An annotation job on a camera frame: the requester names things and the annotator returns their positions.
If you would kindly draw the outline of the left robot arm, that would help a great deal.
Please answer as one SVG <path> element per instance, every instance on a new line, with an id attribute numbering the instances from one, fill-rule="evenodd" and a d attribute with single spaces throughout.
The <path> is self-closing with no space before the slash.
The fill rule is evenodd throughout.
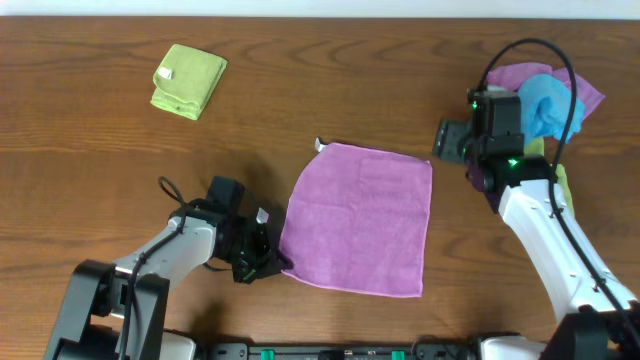
<path id="1" fill-rule="evenodd" d="M 45 356 L 48 359 L 203 359 L 188 335 L 165 327 L 168 295 L 213 258 L 250 284 L 290 267 L 269 216 L 188 208 L 170 215 L 151 241 L 112 263 L 85 260 L 73 271 Z"/>

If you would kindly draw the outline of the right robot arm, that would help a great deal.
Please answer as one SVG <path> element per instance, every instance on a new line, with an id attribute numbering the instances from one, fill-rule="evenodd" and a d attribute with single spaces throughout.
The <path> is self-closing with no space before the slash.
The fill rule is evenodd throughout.
<path id="1" fill-rule="evenodd" d="M 568 209 L 552 168 L 540 155 L 525 155 L 521 138 L 476 138 L 469 125 L 439 124 L 433 153 L 461 163 L 515 233 L 551 301 L 558 326 L 547 342 L 518 334 L 484 335 L 470 346 L 475 359 L 636 359 L 639 301 L 599 257 Z"/>

